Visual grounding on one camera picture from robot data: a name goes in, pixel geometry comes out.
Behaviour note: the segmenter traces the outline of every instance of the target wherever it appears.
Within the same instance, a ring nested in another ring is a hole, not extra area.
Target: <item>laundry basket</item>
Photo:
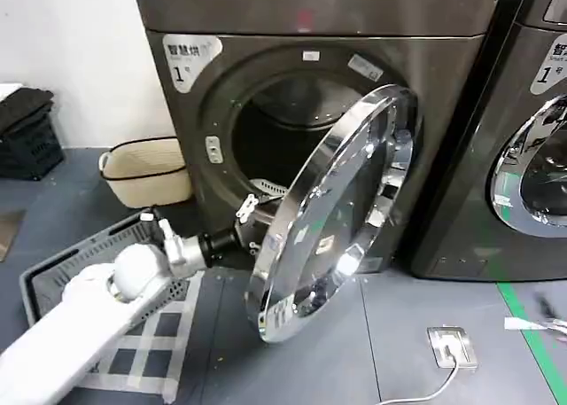
[[[115,146],[100,156],[98,168],[127,207],[164,206],[191,195],[189,173],[174,136]]]

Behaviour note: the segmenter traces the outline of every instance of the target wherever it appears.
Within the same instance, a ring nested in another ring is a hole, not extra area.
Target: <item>washing machine door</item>
[[[504,147],[491,183],[495,213],[514,230],[567,237],[567,96],[544,104]]]
[[[414,93],[383,86],[350,107],[307,159],[245,296],[265,341],[298,332],[356,271],[408,176],[419,127]]]

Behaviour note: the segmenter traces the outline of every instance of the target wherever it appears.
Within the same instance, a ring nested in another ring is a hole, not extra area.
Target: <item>black crate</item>
[[[63,160],[51,106],[49,102],[0,133],[0,177],[39,181]]]

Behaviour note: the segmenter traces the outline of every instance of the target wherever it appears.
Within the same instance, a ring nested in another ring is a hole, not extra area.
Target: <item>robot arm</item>
[[[57,403],[108,346],[163,306],[161,293],[174,279],[206,268],[196,238],[176,236],[167,220],[159,225],[166,253],[136,244],[114,263],[87,267],[66,286],[61,303],[0,355],[0,403]]]

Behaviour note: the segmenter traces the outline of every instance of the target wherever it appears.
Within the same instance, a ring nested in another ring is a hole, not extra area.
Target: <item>green stripe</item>
[[[512,284],[497,283],[497,285],[512,316],[529,321],[524,306],[522,306],[522,303],[518,299]],[[540,366],[541,373],[548,382],[549,389],[551,389],[551,393],[555,396],[557,404],[567,405],[567,385],[549,356],[540,334],[533,330],[522,330],[522,334],[524,335],[528,347],[532,350],[533,357]]]

